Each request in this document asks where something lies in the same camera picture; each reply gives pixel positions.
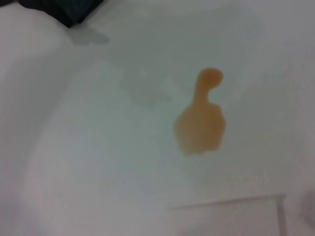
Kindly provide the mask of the dark blue rag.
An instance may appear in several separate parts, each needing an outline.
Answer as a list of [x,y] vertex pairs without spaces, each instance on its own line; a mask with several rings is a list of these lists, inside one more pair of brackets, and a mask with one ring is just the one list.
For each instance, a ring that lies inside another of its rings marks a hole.
[[105,0],[18,0],[28,9],[43,11],[67,28],[81,24]]

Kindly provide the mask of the white paper cup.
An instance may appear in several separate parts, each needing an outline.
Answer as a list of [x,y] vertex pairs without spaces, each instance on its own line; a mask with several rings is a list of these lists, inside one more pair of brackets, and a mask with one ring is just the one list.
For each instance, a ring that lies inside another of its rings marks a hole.
[[274,194],[172,206],[174,236],[287,236],[284,199]]

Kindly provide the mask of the orange brown liquid stain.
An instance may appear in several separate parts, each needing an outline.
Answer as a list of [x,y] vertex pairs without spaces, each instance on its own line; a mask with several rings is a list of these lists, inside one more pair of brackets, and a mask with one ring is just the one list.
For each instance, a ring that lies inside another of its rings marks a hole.
[[187,156],[218,150],[226,122],[221,106],[209,101],[209,92],[223,81],[215,68],[203,69],[196,80],[192,102],[179,115],[174,133],[180,150]]

